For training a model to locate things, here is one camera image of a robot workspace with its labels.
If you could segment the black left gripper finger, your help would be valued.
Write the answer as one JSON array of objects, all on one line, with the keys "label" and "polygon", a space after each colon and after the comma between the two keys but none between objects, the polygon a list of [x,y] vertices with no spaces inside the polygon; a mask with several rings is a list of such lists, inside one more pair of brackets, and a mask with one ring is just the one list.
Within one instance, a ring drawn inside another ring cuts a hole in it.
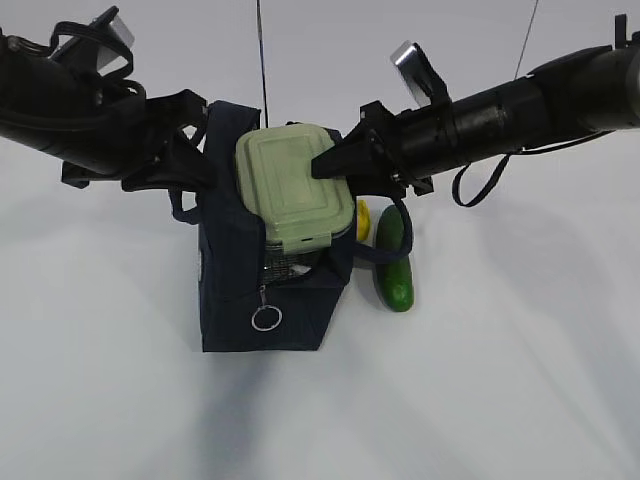
[{"label": "black left gripper finger", "polygon": [[180,171],[184,173],[202,173],[209,167],[205,154],[199,146],[205,137],[204,124],[192,125],[194,131],[188,135],[185,129],[180,129],[173,139],[172,157]]},{"label": "black left gripper finger", "polygon": [[198,192],[214,188],[215,167],[201,153],[172,152],[121,181],[125,192],[168,190]]}]

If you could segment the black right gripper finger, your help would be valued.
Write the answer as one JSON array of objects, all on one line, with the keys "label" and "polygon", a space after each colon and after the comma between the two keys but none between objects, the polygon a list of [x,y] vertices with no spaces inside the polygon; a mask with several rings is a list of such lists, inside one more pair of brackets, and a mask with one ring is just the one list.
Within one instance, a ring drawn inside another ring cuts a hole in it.
[{"label": "black right gripper finger", "polygon": [[349,172],[345,174],[345,179],[353,197],[375,196],[389,199],[406,197],[406,187],[388,174]]},{"label": "black right gripper finger", "polygon": [[333,147],[315,157],[311,162],[311,174],[315,179],[372,178],[375,175],[375,165],[369,130],[357,126]]}]

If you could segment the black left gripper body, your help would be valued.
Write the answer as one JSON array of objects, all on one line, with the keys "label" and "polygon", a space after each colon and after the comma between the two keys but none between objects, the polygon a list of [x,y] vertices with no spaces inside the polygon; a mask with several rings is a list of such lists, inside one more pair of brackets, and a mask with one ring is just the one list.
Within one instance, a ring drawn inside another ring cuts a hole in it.
[{"label": "black left gripper body", "polygon": [[91,132],[63,162],[61,181],[84,189],[91,182],[121,181],[145,165],[172,153],[176,133],[191,135],[208,120],[206,100],[190,90],[147,99],[130,116],[120,115],[106,128]]}]

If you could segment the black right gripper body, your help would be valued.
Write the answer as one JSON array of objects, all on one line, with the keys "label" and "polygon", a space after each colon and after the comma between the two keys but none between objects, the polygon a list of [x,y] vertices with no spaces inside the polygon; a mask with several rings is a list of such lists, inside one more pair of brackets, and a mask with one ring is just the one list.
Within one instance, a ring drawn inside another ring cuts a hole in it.
[{"label": "black right gripper body", "polygon": [[380,182],[432,191],[431,178],[453,169],[453,103],[395,115],[381,102],[360,108],[364,142],[361,174]]}]

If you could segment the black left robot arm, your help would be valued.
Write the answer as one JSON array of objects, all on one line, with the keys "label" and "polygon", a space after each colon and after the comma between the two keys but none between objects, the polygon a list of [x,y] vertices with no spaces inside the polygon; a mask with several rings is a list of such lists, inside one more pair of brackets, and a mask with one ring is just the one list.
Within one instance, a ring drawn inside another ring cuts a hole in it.
[{"label": "black left robot arm", "polygon": [[126,192],[214,187],[216,171],[184,133],[206,125],[190,90],[148,97],[133,55],[115,36],[58,23],[48,45],[1,37],[1,135],[62,161],[79,189],[115,181]]}]

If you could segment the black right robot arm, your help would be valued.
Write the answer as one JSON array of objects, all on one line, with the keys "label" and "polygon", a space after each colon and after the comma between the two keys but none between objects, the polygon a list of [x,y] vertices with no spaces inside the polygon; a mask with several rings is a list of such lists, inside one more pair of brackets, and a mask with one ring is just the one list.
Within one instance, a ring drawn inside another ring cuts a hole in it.
[{"label": "black right robot arm", "polygon": [[639,126],[639,35],[615,18],[615,41],[549,61],[459,100],[414,42],[391,61],[416,100],[393,114],[360,109],[354,129],[312,160],[316,179],[344,177],[365,195],[432,192],[435,175],[498,155],[538,155]]}]

